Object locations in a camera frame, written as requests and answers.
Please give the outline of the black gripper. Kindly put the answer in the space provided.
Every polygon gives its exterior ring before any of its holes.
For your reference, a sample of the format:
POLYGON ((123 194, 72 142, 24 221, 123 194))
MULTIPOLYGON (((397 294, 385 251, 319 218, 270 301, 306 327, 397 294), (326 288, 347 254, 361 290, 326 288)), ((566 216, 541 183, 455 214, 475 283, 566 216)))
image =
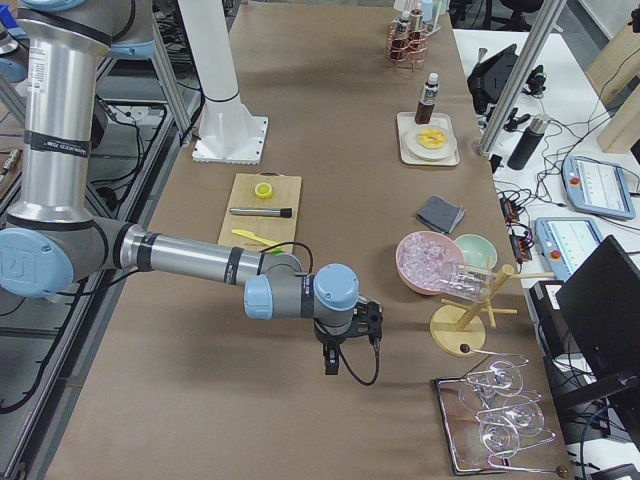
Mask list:
POLYGON ((326 375, 337 375, 340 367, 339 345, 348 339, 367 337, 369 343, 378 350, 382 340, 382 306, 373 298, 360 294, 353 310, 351 323, 341 333, 332 333, 319 321, 314 321, 316 339, 323 344, 326 375))

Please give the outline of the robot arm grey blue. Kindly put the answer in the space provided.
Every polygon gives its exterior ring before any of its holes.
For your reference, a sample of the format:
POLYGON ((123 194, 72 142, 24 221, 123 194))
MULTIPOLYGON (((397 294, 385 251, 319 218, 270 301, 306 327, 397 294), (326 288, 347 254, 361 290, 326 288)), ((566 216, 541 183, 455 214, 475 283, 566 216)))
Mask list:
POLYGON ((16 40, 1 25, 1 75, 10 83, 20 83, 28 77, 29 43, 16 40))
POLYGON ((329 375, 347 363, 345 340, 379 344, 381 308, 346 265, 304 268, 288 253, 148 232, 85 207, 98 62, 154 55, 149 2, 25 1, 18 21, 30 42, 29 87, 21 196, 1 232, 5 290, 43 298, 101 270, 157 270, 242 286, 252 318, 311 319, 329 375))

